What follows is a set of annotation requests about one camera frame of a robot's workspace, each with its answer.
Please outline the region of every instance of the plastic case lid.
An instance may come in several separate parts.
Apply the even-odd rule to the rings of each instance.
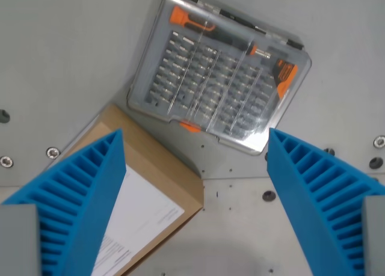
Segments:
[[[305,51],[191,0],[163,0],[128,105],[260,153],[310,69]]]

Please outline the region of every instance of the black hole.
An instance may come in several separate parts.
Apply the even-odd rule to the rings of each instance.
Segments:
[[[0,109],[0,123],[6,124],[11,120],[9,113],[4,109]]]
[[[374,169],[375,170],[375,169],[380,168],[383,164],[384,164],[383,158],[381,158],[381,157],[374,157],[369,162],[369,167],[370,167],[370,169]]]
[[[336,152],[332,148],[326,148],[326,149],[324,149],[324,151],[331,154],[332,156],[334,156],[336,154]]]
[[[263,193],[262,195],[262,199],[266,202],[271,202],[271,201],[274,201],[276,199],[276,193],[273,192],[273,191],[266,191]]]

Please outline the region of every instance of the orange screwdriver handle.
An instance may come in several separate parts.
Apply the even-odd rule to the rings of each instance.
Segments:
[[[174,25],[181,25],[182,27],[186,27],[188,25],[194,25],[200,28],[202,31],[212,31],[215,28],[215,25],[211,25],[207,22],[205,23],[202,22],[203,24],[201,24],[196,22],[196,19],[195,20],[190,19],[190,15],[188,14],[188,12],[181,9],[178,6],[174,7],[173,12],[171,13],[170,23]]]
[[[202,32],[203,35],[234,46],[237,49],[246,52],[247,55],[254,55],[257,51],[257,46],[253,42],[250,44],[248,41],[237,38],[227,31],[209,23],[205,18],[189,14],[178,6],[175,6],[171,13],[170,23],[189,28],[196,32]]]

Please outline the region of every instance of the orange label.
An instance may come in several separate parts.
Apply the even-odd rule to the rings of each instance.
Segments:
[[[285,95],[286,91],[290,87],[297,72],[298,72],[298,66],[297,65],[286,64],[285,66],[283,66],[283,68],[282,68],[282,70],[278,76],[278,78],[281,81],[281,83],[279,83],[279,85],[277,87],[277,92],[278,92],[278,96],[280,99],[282,99],[283,96]]]

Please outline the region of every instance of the bolt head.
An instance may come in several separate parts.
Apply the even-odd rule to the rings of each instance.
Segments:
[[[60,151],[59,151],[58,148],[50,147],[50,148],[47,149],[46,154],[47,154],[47,157],[48,157],[48,158],[54,160],[54,159],[56,159],[57,157],[59,157],[61,153],[60,153]]]
[[[0,165],[4,168],[11,168],[13,166],[13,160],[8,156],[3,156],[0,158]]]
[[[377,149],[385,147],[385,136],[377,136],[376,139],[374,139],[373,146]]]

